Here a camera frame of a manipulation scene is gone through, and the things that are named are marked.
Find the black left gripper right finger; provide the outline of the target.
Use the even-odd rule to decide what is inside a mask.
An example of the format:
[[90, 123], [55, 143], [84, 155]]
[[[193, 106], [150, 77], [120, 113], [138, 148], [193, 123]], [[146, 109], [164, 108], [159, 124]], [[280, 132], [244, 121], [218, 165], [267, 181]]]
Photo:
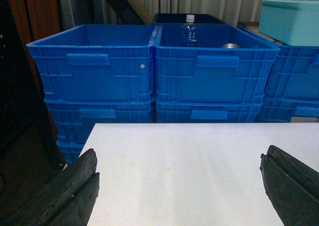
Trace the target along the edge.
[[261, 155], [266, 195], [285, 226], [319, 224], [319, 173], [271, 145]]

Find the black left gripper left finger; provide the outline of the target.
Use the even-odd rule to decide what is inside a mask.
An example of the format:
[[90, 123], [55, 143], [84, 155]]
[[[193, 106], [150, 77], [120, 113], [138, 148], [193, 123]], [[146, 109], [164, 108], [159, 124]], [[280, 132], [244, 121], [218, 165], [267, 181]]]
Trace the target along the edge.
[[97, 163], [96, 152], [87, 150], [0, 224], [86, 226], [99, 194]]

